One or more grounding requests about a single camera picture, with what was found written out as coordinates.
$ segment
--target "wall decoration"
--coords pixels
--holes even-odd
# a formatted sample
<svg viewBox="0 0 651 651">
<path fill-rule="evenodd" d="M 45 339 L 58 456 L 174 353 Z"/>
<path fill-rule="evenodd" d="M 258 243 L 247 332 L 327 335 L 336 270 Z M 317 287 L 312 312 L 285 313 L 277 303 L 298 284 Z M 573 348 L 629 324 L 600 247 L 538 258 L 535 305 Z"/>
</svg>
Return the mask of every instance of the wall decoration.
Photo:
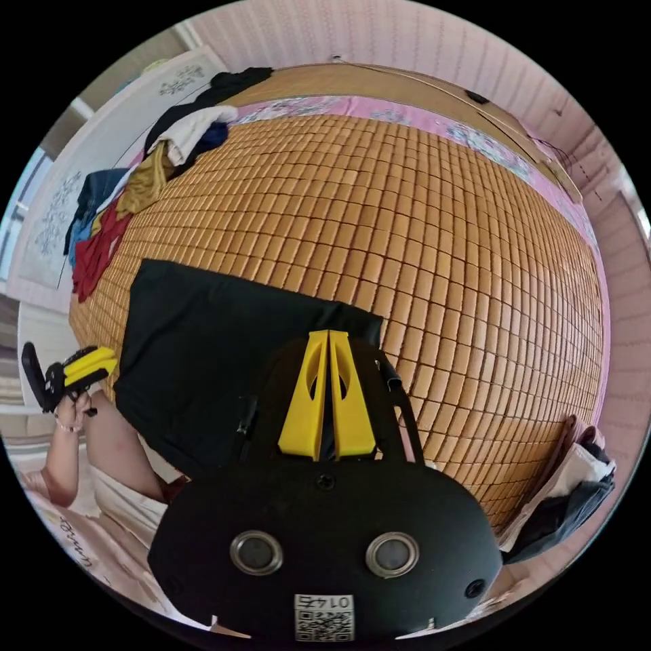
<svg viewBox="0 0 651 651">
<path fill-rule="evenodd" d="M 59 286 L 65 263 L 61 246 L 77 209 L 83 178 L 80 171 L 66 177 L 34 225 L 22 258 L 21 278 L 55 289 Z"/>
<path fill-rule="evenodd" d="M 201 66 L 185 66 L 181 68 L 175 75 L 172 82 L 164 81 L 161 84 L 159 95 L 176 95 L 185 90 L 190 84 L 198 79 L 203 79 L 203 68 Z"/>
</svg>

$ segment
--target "cable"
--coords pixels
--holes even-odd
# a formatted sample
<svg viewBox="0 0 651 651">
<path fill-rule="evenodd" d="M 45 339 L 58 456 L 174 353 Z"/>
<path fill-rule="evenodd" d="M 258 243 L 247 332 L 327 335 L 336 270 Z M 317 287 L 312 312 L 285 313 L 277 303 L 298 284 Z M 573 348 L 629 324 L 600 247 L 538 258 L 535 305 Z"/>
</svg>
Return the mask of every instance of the cable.
<svg viewBox="0 0 651 651">
<path fill-rule="evenodd" d="M 399 77 L 406 77 L 407 79 L 411 79 L 413 81 L 418 81 L 420 83 L 423 83 L 426 86 L 429 86 L 431 88 L 435 88 L 436 90 L 439 90 L 440 92 L 445 93 L 446 95 L 449 95 L 450 97 L 454 97 L 455 99 L 459 100 L 460 102 L 463 102 L 467 106 L 470 106 L 472 109 L 477 111 L 479 114 L 483 115 L 489 122 L 491 122 L 491 123 L 499 122 L 499 124 L 501 124 L 505 129 L 508 129 L 510 132 L 515 134 L 518 138 L 522 138 L 523 140 L 525 140 L 524 136 L 521 133 L 519 133 L 517 131 L 517 129 L 515 129 L 511 125 L 507 124 L 506 122 L 502 122 L 502 120 L 500 120 L 499 118 L 491 115 L 489 112 L 483 110 L 482 108 L 479 108 L 476 104 L 473 104 L 473 103 L 469 102 L 468 100 L 464 99 L 463 97 L 459 97 L 459 95 L 455 95 L 454 93 L 450 92 L 449 90 L 447 90 L 445 88 L 442 88 L 441 86 L 438 86 L 435 83 L 431 83 L 430 81 L 425 81 L 424 79 L 421 79 L 420 77 L 415 77 L 413 75 L 403 73 L 403 72 L 401 72 L 399 70 L 387 70 L 386 68 L 380 68 L 378 66 L 369 66 L 369 65 L 366 65 L 366 64 L 362 64 L 362 63 L 352 63 L 350 61 L 346 61 L 341 55 L 334 55 L 332 57 L 332 60 L 333 61 L 341 61 L 342 63 L 345 63 L 346 65 L 354 66 L 356 68 L 366 68 L 367 70 L 373 70 L 373 71 L 375 71 L 377 73 L 386 73 L 386 74 L 390 74 L 390 75 L 397 75 Z M 505 135 L 510 137 L 512 140 L 514 140 L 515 143 L 519 147 L 521 147 L 525 153 L 528 154 L 526 149 L 524 149 L 522 147 L 522 145 L 519 144 L 514 137 L 510 136 L 509 134 L 505 134 Z"/>
</svg>

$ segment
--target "hand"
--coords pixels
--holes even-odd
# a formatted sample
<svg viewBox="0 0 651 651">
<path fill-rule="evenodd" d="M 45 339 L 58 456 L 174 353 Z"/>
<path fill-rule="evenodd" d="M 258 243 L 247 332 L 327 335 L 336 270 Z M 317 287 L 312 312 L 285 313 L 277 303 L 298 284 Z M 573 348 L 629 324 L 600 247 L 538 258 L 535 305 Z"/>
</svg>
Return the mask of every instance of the hand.
<svg viewBox="0 0 651 651">
<path fill-rule="evenodd" d="M 66 396 L 57 406 L 54 412 L 61 425 L 74 429 L 81 429 L 83 426 L 84 412 L 91 408 L 90 396 L 82 393 L 76 402 Z"/>
</svg>

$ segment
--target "curtain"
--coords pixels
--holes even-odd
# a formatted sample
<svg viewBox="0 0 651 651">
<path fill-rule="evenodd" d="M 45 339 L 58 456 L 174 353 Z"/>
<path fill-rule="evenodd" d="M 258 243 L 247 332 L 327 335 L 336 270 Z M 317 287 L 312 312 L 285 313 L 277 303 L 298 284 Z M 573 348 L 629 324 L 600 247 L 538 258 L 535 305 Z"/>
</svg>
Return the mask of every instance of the curtain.
<svg viewBox="0 0 651 651">
<path fill-rule="evenodd" d="M 18 301 L 0 295 L 0 403 L 22 405 L 18 375 Z"/>
</svg>

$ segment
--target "sticker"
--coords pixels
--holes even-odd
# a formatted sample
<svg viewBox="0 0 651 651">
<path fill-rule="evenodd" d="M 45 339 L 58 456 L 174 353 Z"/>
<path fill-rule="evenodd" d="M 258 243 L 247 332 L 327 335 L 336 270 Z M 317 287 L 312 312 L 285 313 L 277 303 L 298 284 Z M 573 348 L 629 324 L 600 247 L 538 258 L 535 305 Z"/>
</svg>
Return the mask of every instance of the sticker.
<svg viewBox="0 0 651 651">
<path fill-rule="evenodd" d="M 351 642 L 355 639 L 352 595 L 294 595 L 298 642 Z"/>
</svg>

